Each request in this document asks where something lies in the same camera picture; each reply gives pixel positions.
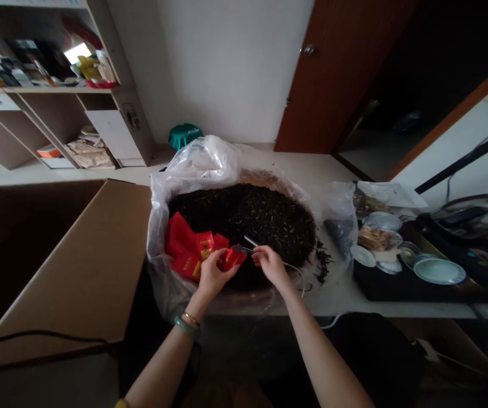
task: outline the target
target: jade bangle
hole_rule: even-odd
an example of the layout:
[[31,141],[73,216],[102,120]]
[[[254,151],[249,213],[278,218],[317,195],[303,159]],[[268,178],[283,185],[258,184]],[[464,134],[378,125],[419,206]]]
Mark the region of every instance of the jade bangle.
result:
[[187,324],[182,320],[179,316],[174,318],[174,323],[183,330],[184,333],[189,334],[193,338],[197,338],[200,334],[199,329],[194,328],[193,326]]

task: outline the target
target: gold bracelet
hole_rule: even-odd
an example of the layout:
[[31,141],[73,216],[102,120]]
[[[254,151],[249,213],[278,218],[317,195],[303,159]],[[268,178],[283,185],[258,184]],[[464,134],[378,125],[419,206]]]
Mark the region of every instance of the gold bracelet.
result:
[[183,315],[185,317],[187,317],[191,321],[191,323],[193,323],[194,325],[196,325],[198,328],[200,327],[200,323],[197,322],[197,319],[195,317],[193,317],[192,315],[190,315],[187,312],[184,312]]

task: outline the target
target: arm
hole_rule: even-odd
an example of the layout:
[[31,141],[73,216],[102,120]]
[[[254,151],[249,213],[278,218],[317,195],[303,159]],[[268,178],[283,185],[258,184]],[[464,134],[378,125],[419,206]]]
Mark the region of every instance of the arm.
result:
[[[186,308],[186,313],[194,317],[198,323],[201,322],[210,303],[227,281],[235,276],[240,266],[235,265],[227,272],[222,272],[217,267],[220,256],[226,251],[227,249],[215,251],[201,265],[199,288],[191,297]],[[188,325],[194,326],[185,315],[182,315],[181,319]],[[193,341],[193,337],[185,333],[179,326],[172,328],[125,396],[129,408],[169,407],[172,404],[186,368]]]
[[374,407],[352,370],[333,347],[293,286],[280,256],[268,246],[252,255],[288,308],[302,358],[322,407]]

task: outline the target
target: door handle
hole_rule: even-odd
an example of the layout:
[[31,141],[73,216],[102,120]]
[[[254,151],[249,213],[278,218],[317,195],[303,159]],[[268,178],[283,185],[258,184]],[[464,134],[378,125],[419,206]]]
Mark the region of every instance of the door handle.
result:
[[307,45],[305,48],[305,54],[311,56],[313,52],[314,52],[314,46],[312,44]]

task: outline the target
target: loose tea leaves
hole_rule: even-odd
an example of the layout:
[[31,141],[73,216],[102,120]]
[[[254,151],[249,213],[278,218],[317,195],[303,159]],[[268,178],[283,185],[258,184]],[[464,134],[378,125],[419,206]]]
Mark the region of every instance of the loose tea leaves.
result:
[[316,279],[318,282],[323,285],[325,283],[325,278],[327,274],[329,273],[329,270],[327,269],[327,265],[333,262],[331,255],[329,255],[327,252],[325,252],[323,249],[325,247],[323,246],[323,242],[321,242],[318,239],[317,245],[316,245],[316,259],[319,262],[318,269],[319,269],[319,275],[316,275]]
[[[220,233],[230,245],[249,247],[247,235],[296,267],[304,265],[316,244],[312,215],[297,201],[266,187],[237,184],[180,194],[169,203],[169,211],[170,216],[179,211],[194,232]],[[270,282],[248,256],[228,286],[250,291]]]

